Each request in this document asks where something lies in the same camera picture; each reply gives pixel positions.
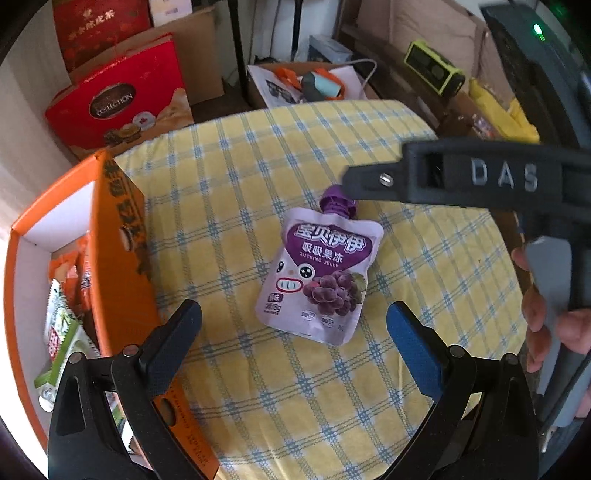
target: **blue gripper pad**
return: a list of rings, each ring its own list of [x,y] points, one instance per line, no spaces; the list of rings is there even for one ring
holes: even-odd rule
[[[443,341],[435,330],[424,327],[403,301],[388,308],[386,327],[420,392],[438,401],[443,393],[444,365],[436,349],[447,348]]]

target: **yellow plaid blanket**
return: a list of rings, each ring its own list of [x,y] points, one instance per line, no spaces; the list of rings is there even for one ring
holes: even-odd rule
[[[348,165],[392,161],[433,138],[398,102],[325,102],[231,116],[120,156],[144,192],[163,315],[203,309],[184,364],[187,396],[222,479],[372,479],[430,406],[385,326],[404,300],[473,356],[518,352],[521,293],[488,211],[361,202],[385,236],[353,339],[340,348],[282,333],[254,305],[281,245],[281,221],[311,209]]]

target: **green device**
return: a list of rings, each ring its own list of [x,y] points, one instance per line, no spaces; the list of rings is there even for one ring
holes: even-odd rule
[[[444,98],[453,97],[466,81],[462,69],[454,67],[424,40],[415,40],[410,44],[404,63]]]

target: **finger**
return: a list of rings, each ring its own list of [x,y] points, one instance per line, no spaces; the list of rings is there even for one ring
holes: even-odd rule
[[[537,372],[540,368],[542,368],[543,362],[536,362],[535,359],[529,354],[527,354],[527,371],[528,373],[532,374]]]
[[[527,329],[525,333],[525,344],[527,352],[535,363],[542,363],[550,352],[552,337],[546,327],[542,327],[538,332]]]
[[[546,320],[546,301],[536,287],[530,287],[523,295],[521,311],[527,325],[533,332],[537,332],[542,328]]]
[[[520,269],[525,270],[526,272],[530,271],[530,267],[527,264],[527,257],[525,256],[525,250],[523,249],[523,247],[514,248],[511,252],[511,258]]]
[[[589,414],[589,410],[591,410],[591,387],[589,387],[585,392],[575,416],[578,419],[583,419],[587,416],[587,414]]]
[[[561,315],[556,332],[569,349],[586,355],[591,350],[591,310],[575,310]]]

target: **sucking jelly pouch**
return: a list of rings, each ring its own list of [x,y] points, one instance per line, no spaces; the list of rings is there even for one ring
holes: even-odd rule
[[[371,220],[351,220],[356,203],[338,185],[325,191],[320,209],[286,213],[283,247],[255,310],[265,325],[339,346],[351,339],[359,321],[367,270],[384,229]]]

